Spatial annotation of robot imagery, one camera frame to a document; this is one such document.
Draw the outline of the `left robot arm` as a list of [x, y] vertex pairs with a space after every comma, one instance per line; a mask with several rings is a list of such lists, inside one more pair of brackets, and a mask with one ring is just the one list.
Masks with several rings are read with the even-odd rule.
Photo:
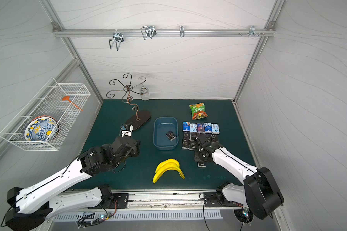
[[140, 152], [140, 141], [129, 135], [118, 136], [112, 144], [92, 147], [73, 159], [64, 169], [28, 188], [14, 187], [7, 192], [6, 212], [1, 227], [31, 231], [46, 219], [80, 208], [107, 209], [116, 200], [107, 184], [86, 192], [61, 195], [68, 188], [103, 172], [116, 169], [128, 157]]

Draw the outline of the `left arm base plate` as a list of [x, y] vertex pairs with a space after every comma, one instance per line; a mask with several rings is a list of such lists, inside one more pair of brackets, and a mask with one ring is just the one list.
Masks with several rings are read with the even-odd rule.
[[102, 201], [97, 206], [88, 207], [88, 209], [125, 209], [128, 199], [128, 193], [113, 193], [102, 196]]

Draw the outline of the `white blue tissue pack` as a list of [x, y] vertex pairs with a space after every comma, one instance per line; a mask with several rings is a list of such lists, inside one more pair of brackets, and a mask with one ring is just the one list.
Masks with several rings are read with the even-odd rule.
[[212, 123], [212, 133], [213, 134], [220, 134], [219, 124]]

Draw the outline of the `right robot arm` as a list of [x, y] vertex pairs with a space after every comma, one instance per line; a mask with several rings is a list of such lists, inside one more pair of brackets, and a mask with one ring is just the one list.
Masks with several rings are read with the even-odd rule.
[[194, 159], [199, 165], [214, 162], [235, 176], [242, 186], [225, 183], [215, 194], [204, 194], [205, 206], [236, 207], [234, 214], [242, 223], [251, 223], [254, 217], [272, 216], [284, 197], [271, 171], [258, 168], [231, 154], [223, 145], [208, 140], [205, 134], [195, 139]]

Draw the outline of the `teal plastic storage box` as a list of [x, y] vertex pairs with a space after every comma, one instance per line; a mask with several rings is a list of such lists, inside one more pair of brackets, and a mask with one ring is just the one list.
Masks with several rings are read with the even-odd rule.
[[[170, 141], [165, 135], [168, 131], [172, 131], [176, 135], [176, 139]], [[178, 124], [174, 117], [159, 117], [154, 121], [153, 144], [161, 151], [171, 151], [176, 148], [179, 142]]]

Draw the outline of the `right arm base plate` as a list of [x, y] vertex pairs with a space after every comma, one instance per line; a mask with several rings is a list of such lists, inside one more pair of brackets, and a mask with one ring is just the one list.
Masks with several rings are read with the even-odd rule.
[[204, 192], [203, 197], [200, 197], [204, 200], [204, 205], [206, 208], [212, 207], [243, 207], [243, 204], [228, 201], [221, 192]]

